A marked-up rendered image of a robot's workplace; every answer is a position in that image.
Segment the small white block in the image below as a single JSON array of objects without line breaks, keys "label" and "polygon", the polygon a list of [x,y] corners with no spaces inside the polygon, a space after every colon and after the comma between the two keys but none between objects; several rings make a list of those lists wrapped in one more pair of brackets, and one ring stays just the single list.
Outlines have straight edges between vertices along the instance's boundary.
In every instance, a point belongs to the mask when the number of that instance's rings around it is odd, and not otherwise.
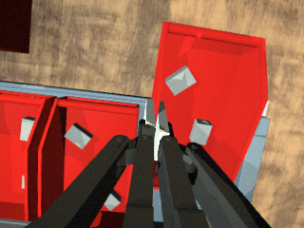
[{"label": "small white block", "polygon": [[35,118],[33,117],[26,117],[22,119],[22,125],[21,125],[21,135],[20,140],[21,141],[28,141],[29,133],[33,127]]}]

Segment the red bin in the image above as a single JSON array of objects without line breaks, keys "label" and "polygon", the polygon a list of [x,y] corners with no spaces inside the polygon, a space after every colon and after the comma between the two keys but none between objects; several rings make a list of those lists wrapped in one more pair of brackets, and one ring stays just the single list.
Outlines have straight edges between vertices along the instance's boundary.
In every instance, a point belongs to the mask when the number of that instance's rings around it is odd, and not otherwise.
[{"label": "red bin", "polygon": [[[38,150],[55,102],[48,97],[0,90],[0,219],[38,219]],[[26,117],[35,118],[27,142],[20,140]]]},{"label": "red bin", "polygon": [[[139,109],[129,103],[72,97],[53,104],[38,150],[38,218],[112,137],[135,139],[138,119]],[[65,138],[75,123],[94,135],[84,150]],[[111,211],[103,205],[90,227],[123,228],[132,169],[127,165],[114,187],[121,204]]]},{"label": "red bin", "polygon": [[29,54],[32,0],[0,0],[0,50]]},{"label": "red bin", "polygon": [[[175,96],[164,79],[184,66],[197,82]],[[195,119],[210,121],[209,139],[201,146],[235,182],[268,101],[266,47],[249,35],[163,27],[151,100],[156,122],[164,101],[180,144],[191,142]]]}]

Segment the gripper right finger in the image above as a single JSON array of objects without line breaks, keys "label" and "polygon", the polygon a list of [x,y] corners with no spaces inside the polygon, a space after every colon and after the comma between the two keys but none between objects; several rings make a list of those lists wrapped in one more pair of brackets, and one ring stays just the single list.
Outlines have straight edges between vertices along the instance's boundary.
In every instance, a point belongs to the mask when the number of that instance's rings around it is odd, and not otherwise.
[{"label": "gripper right finger", "polygon": [[163,228],[272,228],[200,144],[178,143],[164,101],[156,131]]}]

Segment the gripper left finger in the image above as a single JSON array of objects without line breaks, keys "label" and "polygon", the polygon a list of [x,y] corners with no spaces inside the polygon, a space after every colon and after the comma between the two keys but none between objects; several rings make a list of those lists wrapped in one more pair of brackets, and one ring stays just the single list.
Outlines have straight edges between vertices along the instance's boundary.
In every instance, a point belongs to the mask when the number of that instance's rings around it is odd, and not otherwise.
[{"label": "gripper left finger", "polygon": [[154,110],[154,100],[146,99],[137,138],[112,137],[46,212],[23,228],[89,228],[130,164],[123,228],[153,228]]}]

